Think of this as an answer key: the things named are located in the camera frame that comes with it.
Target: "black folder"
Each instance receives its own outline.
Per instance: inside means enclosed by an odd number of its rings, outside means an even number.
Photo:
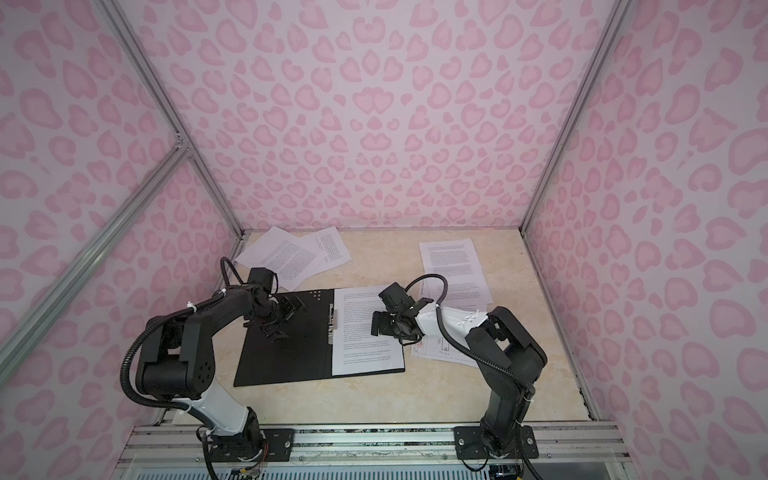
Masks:
[[[268,385],[341,378],[344,376],[378,375],[405,372],[405,368],[378,370],[353,375],[334,376],[331,370],[333,345],[328,344],[329,308],[333,289],[294,293],[304,308],[294,313],[280,330],[286,336],[267,338],[254,322],[248,326],[234,386]]]

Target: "paper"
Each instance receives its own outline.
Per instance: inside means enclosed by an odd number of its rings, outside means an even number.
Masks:
[[[441,336],[425,336],[419,343],[411,345],[411,355],[424,359],[461,363],[475,368],[478,366],[475,360],[453,348],[448,340]]]
[[[264,266],[277,273],[280,286],[295,290],[315,273],[324,253],[313,243],[272,227],[235,259],[248,268]]]
[[[404,369],[402,346],[391,336],[371,335],[373,312],[384,311],[379,292],[387,285],[337,288],[333,308],[336,330],[333,331],[332,375]]]
[[[317,264],[313,274],[336,268],[352,259],[336,227],[312,232],[301,237],[301,240],[311,243],[325,253],[323,261]]]
[[[485,311],[493,303],[491,289],[485,282],[475,245],[470,239],[448,242],[420,243],[426,273],[439,273],[448,280],[448,295],[442,305],[462,310]],[[422,282],[422,296],[437,300],[442,282],[427,279]]]

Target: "table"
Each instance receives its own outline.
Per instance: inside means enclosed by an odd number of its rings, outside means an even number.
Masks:
[[[248,244],[260,235],[252,233]],[[341,237],[352,261],[310,277],[297,290],[406,285],[424,273],[419,242],[472,239],[493,300],[517,316],[548,357],[526,419],[589,420],[517,230],[343,230]],[[238,270],[247,278],[246,267]],[[405,348],[404,373],[234,388],[246,333],[242,323],[236,320],[214,337],[217,378],[235,399],[253,407],[260,423],[476,422],[488,406],[491,390],[479,369],[414,357],[410,347]],[[174,420],[195,422],[183,412]]]

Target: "pink heart pattern wall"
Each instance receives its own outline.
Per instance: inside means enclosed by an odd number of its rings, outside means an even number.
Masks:
[[[233,237],[184,164],[0,391],[0,478],[109,478],[134,425],[118,372],[149,318],[208,298]]]
[[[768,478],[768,3],[640,2],[531,242],[641,478]]]
[[[88,0],[0,6],[0,345],[168,152]]]
[[[519,225],[612,4],[122,2],[250,228]]]

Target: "black mounting plate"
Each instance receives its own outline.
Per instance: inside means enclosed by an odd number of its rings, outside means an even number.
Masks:
[[[528,458],[538,458],[538,447],[536,446],[536,438],[533,436],[533,428],[524,425],[521,427],[521,430],[525,456]],[[483,428],[480,426],[454,427],[453,441],[456,447],[456,458],[459,460],[485,460],[488,457],[488,453],[480,441],[482,433]],[[514,443],[511,445],[511,448],[512,450],[506,458],[519,457],[520,455]]]
[[[266,460],[268,462],[288,462],[290,453],[293,449],[293,429],[261,429],[266,438],[266,443],[270,446],[267,450]],[[212,463],[221,462],[239,462],[238,458],[232,458],[222,449],[213,449],[210,453]]]

